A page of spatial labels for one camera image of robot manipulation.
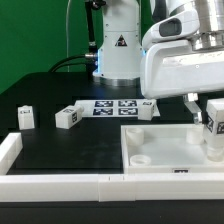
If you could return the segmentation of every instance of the small label sticker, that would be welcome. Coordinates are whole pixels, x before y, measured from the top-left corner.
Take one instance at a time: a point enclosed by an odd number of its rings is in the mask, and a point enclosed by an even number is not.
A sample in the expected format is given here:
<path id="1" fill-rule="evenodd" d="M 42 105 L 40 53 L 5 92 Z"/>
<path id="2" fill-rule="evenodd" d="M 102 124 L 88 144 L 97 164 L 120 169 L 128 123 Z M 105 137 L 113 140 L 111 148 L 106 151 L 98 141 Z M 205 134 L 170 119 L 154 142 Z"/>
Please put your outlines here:
<path id="1" fill-rule="evenodd" d="M 137 107 L 136 100 L 119 100 L 118 101 L 119 107 Z"/>
<path id="2" fill-rule="evenodd" d="M 137 108 L 122 108 L 118 110 L 119 115 L 121 116 L 127 116 L 127 115 L 138 115 L 138 109 Z"/>
<path id="3" fill-rule="evenodd" d="M 66 110 L 63 110 L 64 113 L 68 113 L 68 114 L 71 114 L 72 112 L 74 112 L 74 110 L 71 110 L 71 109 L 66 109 Z"/>
<path id="4" fill-rule="evenodd" d="M 208 124 L 206 125 L 206 127 L 211 133 L 213 132 L 213 126 L 214 126 L 214 121 L 212 120 L 211 117 L 208 116 Z"/>
<path id="5" fill-rule="evenodd" d="M 30 114 L 31 111 L 30 110 L 22 110 L 20 111 L 20 114 Z"/>
<path id="6" fill-rule="evenodd" d="M 114 106 L 113 101 L 103 100 L 95 102 L 95 107 L 113 107 L 113 106 Z"/>
<path id="7" fill-rule="evenodd" d="M 173 169 L 173 173 L 189 173 L 189 169 Z"/>
<path id="8" fill-rule="evenodd" d="M 128 46 L 126 41 L 125 41 L 125 39 L 124 39 L 124 37 L 123 37 L 123 35 L 120 36 L 120 38 L 118 39 L 118 41 L 117 41 L 115 46 L 116 47 L 127 47 Z"/>
<path id="9" fill-rule="evenodd" d="M 113 109 L 94 109 L 93 116 L 112 116 Z"/>
<path id="10" fill-rule="evenodd" d="M 146 105 L 146 106 L 151 106 L 152 103 L 151 102 L 144 102 L 143 105 Z"/>
<path id="11" fill-rule="evenodd" d="M 75 123 L 78 120 L 77 112 L 72 114 L 72 122 Z"/>

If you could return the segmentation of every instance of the small white block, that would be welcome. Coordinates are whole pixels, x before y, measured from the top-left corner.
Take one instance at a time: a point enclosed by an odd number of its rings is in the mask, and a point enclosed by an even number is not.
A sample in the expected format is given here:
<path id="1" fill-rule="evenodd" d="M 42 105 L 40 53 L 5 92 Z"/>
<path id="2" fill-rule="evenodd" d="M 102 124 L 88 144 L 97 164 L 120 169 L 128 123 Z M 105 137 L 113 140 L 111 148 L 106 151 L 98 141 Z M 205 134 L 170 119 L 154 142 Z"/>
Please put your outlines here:
<path id="1" fill-rule="evenodd" d="M 155 111 L 156 100 L 145 100 L 138 106 L 138 119 L 151 121 Z"/>
<path id="2" fill-rule="evenodd" d="M 20 130 L 35 128 L 33 118 L 33 107 L 31 106 L 18 107 L 18 120 Z"/>
<path id="3" fill-rule="evenodd" d="M 56 127 L 69 129 L 82 120 L 82 106 L 68 106 L 55 114 Z"/>

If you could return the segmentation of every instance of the cable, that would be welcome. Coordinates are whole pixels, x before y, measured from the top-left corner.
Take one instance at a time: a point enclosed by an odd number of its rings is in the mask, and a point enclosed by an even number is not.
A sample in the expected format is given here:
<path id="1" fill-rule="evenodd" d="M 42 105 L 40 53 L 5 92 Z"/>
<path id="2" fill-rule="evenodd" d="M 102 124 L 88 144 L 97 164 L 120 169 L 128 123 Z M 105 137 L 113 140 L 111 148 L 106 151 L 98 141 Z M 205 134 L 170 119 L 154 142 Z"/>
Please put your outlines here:
<path id="1" fill-rule="evenodd" d="M 69 48 L 70 48 L 70 37 L 69 37 L 69 19 L 70 19 L 70 8 L 72 0 L 68 1 L 67 12 L 66 12 L 66 42 L 67 42 L 67 58 L 69 57 Z"/>
<path id="2" fill-rule="evenodd" d="M 52 72 L 55 68 L 57 68 L 58 66 L 60 66 L 61 64 L 65 63 L 65 62 L 68 62 L 68 61 L 71 61 L 74 59 L 78 59 L 78 58 L 85 58 L 85 55 L 84 54 L 83 55 L 75 55 L 75 56 L 65 58 L 65 59 L 57 62 L 55 65 L 53 65 L 48 72 Z"/>
<path id="3" fill-rule="evenodd" d="M 69 67 L 69 66 L 73 66 L 73 65 L 86 65 L 86 64 L 87 63 L 84 63 L 84 62 L 63 64 L 63 65 L 58 66 L 54 70 L 52 70 L 52 72 L 56 72 L 59 68 L 62 68 L 62 67 L 67 67 L 67 66 Z"/>

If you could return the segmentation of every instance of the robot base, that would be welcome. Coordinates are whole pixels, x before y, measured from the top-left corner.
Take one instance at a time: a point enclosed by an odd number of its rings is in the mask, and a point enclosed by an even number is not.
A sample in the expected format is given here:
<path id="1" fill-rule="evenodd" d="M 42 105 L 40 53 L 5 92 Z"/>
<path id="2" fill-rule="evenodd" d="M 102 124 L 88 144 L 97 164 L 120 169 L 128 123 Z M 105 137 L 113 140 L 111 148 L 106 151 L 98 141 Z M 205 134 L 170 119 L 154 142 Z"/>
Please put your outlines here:
<path id="1" fill-rule="evenodd" d="M 93 75 L 93 81 L 108 86 L 139 86 L 140 78 L 135 79 L 108 79 L 100 75 Z"/>

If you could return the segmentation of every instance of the black cable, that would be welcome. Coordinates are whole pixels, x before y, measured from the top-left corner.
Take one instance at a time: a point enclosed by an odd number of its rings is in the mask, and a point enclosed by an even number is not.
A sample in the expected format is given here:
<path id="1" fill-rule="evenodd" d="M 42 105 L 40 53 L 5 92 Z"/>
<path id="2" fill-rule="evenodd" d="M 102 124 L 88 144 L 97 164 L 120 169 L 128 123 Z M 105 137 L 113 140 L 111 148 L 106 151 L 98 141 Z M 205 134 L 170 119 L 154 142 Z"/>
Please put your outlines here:
<path id="1" fill-rule="evenodd" d="M 78 59 L 78 58 L 85 58 L 85 55 L 84 54 L 83 55 L 75 55 L 75 56 L 65 58 L 65 59 L 57 62 L 55 65 L 53 65 L 48 72 L 52 72 L 54 69 L 56 69 L 58 66 L 60 66 L 61 64 L 65 63 L 65 62 L 68 62 L 68 61 L 71 61 L 74 59 Z"/>
<path id="2" fill-rule="evenodd" d="M 96 45 L 96 41 L 95 41 L 91 5 L 92 5 L 92 2 L 90 2 L 90 1 L 85 2 L 87 28 L 88 28 L 88 35 L 89 35 L 89 51 L 96 53 L 97 52 L 97 45 Z"/>
<path id="3" fill-rule="evenodd" d="M 85 63 L 85 62 L 63 64 L 63 65 L 59 65 L 57 68 L 55 68 L 54 70 L 52 70 L 52 72 L 56 72 L 59 68 L 62 68 L 62 67 L 73 66 L 73 65 L 86 65 L 86 64 L 87 63 Z"/>

